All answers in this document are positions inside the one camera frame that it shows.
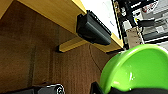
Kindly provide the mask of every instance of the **black cable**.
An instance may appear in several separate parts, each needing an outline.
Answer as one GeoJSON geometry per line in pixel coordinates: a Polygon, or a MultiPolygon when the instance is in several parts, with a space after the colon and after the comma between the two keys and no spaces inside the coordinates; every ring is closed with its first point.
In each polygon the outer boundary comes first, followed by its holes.
{"type": "Polygon", "coordinates": [[[92,56],[92,51],[91,51],[90,46],[91,46],[91,44],[89,45],[90,56],[91,56],[93,62],[95,63],[95,65],[97,66],[97,68],[99,69],[99,71],[102,72],[102,70],[99,68],[99,66],[97,65],[97,63],[95,62],[95,60],[94,60],[94,58],[93,58],[93,56],[92,56]]]}

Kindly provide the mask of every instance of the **white object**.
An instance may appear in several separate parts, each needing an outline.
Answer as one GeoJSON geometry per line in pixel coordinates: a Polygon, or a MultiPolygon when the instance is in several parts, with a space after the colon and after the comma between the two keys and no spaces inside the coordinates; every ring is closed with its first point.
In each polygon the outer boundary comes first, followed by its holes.
{"type": "Polygon", "coordinates": [[[168,12],[162,14],[163,17],[168,16],[168,12]]]}
{"type": "Polygon", "coordinates": [[[164,32],[164,28],[162,26],[156,27],[156,30],[157,30],[158,33],[164,32]]]}
{"type": "Polygon", "coordinates": [[[151,3],[149,5],[146,5],[145,7],[143,7],[143,9],[146,10],[147,14],[151,13],[151,12],[153,12],[156,9],[158,3],[159,3],[159,1],[153,2],[153,3],[151,3]]]}
{"type": "Polygon", "coordinates": [[[168,50],[168,41],[166,41],[166,42],[161,42],[161,43],[157,43],[157,44],[160,45],[160,46],[162,46],[162,47],[164,47],[165,49],[168,50]]]}
{"type": "Polygon", "coordinates": [[[133,14],[136,14],[138,12],[140,12],[140,14],[138,16],[135,16],[135,18],[137,18],[139,20],[143,20],[141,9],[137,9],[137,10],[133,11],[133,14]]]}
{"type": "Polygon", "coordinates": [[[81,0],[86,10],[91,10],[99,20],[119,38],[111,0],[81,0]]]}
{"type": "Polygon", "coordinates": [[[168,9],[168,0],[159,0],[158,5],[153,11],[153,14],[157,14],[167,9],[168,9]]]}
{"type": "Polygon", "coordinates": [[[124,25],[125,31],[132,28],[132,26],[131,26],[131,24],[130,24],[130,22],[128,20],[124,21],[123,25],[124,25]]]}

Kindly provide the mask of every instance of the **yellow wooden board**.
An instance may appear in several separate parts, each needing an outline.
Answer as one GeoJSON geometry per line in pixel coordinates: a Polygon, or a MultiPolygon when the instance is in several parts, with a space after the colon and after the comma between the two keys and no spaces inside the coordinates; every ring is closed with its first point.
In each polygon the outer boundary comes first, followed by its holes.
{"type": "MultiPolygon", "coordinates": [[[[18,0],[31,9],[37,11],[46,18],[59,24],[68,31],[76,34],[76,22],[77,15],[86,14],[80,0],[18,0]]],[[[121,49],[123,47],[122,40],[118,39],[114,34],[111,36],[111,44],[108,46],[94,44],[97,48],[104,52],[110,52],[113,50],[121,49]]],[[[72,39],[66,43],[60,45],[60,50],[65,52],[86,42],[81,38],[72,39]]]]}
{"type": "Polygon", "coordinates": [[[77,15],[86,14],[80,0],[18,0],[76,34],[77,15]]]}
{"type": "Polygon", "coordinates": [[[0,0],[0,19],[10,6],[13,0],[0,0]]]}

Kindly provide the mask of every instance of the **floor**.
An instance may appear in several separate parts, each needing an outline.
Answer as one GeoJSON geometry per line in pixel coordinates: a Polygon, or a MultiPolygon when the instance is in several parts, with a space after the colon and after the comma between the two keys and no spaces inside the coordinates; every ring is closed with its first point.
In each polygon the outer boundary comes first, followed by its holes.
{"type": "Polygon", "coordinates": [[[112,56],[91,44],[55,52],[56,46],[74,37],[14,1],[0,20],[0,93],[48,82],[61,83],[67,94],[89,94],[112,56]]]}

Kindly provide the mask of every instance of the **green bowl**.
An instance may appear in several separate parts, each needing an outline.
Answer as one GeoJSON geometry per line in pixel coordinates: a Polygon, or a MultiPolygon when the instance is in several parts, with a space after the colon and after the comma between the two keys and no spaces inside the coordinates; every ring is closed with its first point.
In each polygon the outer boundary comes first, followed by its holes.
{"type": "Polygon", "coordinates": [[[168,51],[144,44],[121,52],[107,62],[99,85],[105,94],[111,87],[125,92],[135,88],[168,90],[168,51]]]}

